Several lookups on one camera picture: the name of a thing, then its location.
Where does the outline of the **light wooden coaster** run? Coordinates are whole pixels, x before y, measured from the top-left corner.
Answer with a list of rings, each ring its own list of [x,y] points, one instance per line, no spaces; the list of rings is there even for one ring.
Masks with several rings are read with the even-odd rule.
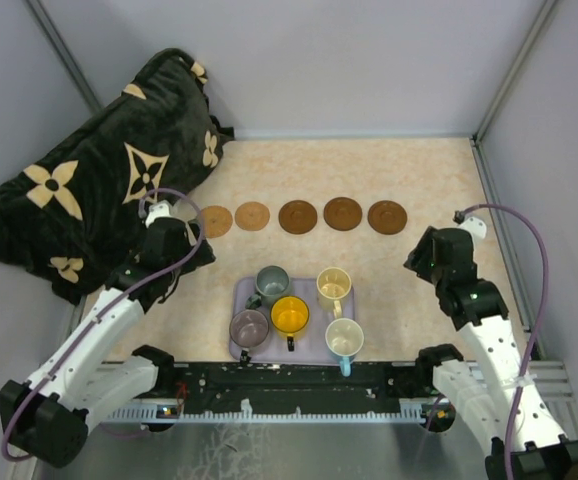
[[[241,204],[235,212],[236,225],[245,231],[260,231],[270,220],[270,211],[266,205],[256,201]]]
[[[211,205],[203,208],[196,217],[204,227],[206,238],[218,238],[225,235],[233,225],[231,212],[223,206]]]

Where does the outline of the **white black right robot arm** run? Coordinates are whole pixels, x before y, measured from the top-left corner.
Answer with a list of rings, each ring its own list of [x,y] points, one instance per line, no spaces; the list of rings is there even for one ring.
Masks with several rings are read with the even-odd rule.
[[[404,263],[434,287],[483,376],[477,381],[457,349],[443,344],[420,351],[417,387],[453,405],[483,450],[488,478],[578,479],[578,440],[568,438],[521,369],[507,305],[479,277],[473,255],[468,230],[430,227]]]

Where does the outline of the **cream mug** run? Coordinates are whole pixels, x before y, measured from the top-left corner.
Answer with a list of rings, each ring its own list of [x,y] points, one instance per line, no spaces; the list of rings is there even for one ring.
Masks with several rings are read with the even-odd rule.
[[[343,307],[352,290],[350,275],[342,268],[328,267],[316,278],[317,300],[320,307],[333,314],[335,319],[343,317]]]

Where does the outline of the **dark brown coaster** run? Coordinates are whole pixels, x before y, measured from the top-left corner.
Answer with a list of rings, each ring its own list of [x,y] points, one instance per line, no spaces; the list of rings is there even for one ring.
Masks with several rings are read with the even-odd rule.
[[[326,203],[323,216],[332,229],[350,231],[360,224],[363,212],[356,200],[349,197],[336,197]]]
[[[402,205],[391,200],[375,202],[367,215],[369,225],[383,235],[395,235],[406,226],[408,215]]]
[[[317,225],[318,215],[311,203],[305,200],[292,200],[280,208],[278,221],[284,231],[302,235]]]

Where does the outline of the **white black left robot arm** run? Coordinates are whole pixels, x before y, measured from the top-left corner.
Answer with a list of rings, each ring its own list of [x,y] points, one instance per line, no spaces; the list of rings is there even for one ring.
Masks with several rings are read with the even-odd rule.
[[[92,374],[127,331],[173,293],[181,276],[212,263],[201,218],[148,214],[138,247],[107,278],[85,319],[26,380],[0,389],[0,453],[17,463],[30,458],[54,467],[71,463],[89,435],[125,403],[143,394],[170,394],[174,358],[143,345],[107,376]]]

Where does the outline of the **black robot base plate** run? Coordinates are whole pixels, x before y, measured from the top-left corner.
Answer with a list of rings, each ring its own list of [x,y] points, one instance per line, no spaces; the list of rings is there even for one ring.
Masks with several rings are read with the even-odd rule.
[[[412,362],[355,362],[348,377],[337,366],[191,362],[138,398],[181,400],[186,414],[236,413],[245,399],[255,414],[356,414],[438,394],[431,370]]]

